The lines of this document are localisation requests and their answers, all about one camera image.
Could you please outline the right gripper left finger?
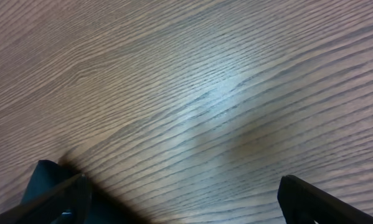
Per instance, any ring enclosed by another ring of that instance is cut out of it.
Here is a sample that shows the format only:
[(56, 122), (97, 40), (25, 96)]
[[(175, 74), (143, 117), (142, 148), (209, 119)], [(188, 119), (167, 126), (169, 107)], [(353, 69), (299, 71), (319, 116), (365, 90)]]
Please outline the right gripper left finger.
[(52, 190), (0, 214), (0, 224), (84, 223), (92, 200), (87, 177), (75, 175)]

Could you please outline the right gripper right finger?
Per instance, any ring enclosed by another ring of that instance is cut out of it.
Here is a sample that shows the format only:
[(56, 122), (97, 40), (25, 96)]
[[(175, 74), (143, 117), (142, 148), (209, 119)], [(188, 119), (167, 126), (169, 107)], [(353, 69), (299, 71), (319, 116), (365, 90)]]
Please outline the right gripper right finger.
[(281, 178), (277, 199), (287, 224), (373, 224), (373, 216), (294, 175)]

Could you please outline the black t-shirt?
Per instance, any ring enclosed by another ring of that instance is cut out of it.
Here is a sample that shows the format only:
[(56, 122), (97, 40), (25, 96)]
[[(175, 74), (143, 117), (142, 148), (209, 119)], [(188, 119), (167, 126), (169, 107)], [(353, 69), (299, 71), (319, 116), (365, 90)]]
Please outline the black t-shirt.
[[(27, 185), (21, 202), (26, 203), (42, 195), (59, 183), (79, 173), (69, 163), (57, 164), (39, 160)], [(125, 204), (112, 198), (96, 183), (91, 182), (92, 202), (85, 223), (87, 224), (144, 224), (149, 220), (139, 216)]]

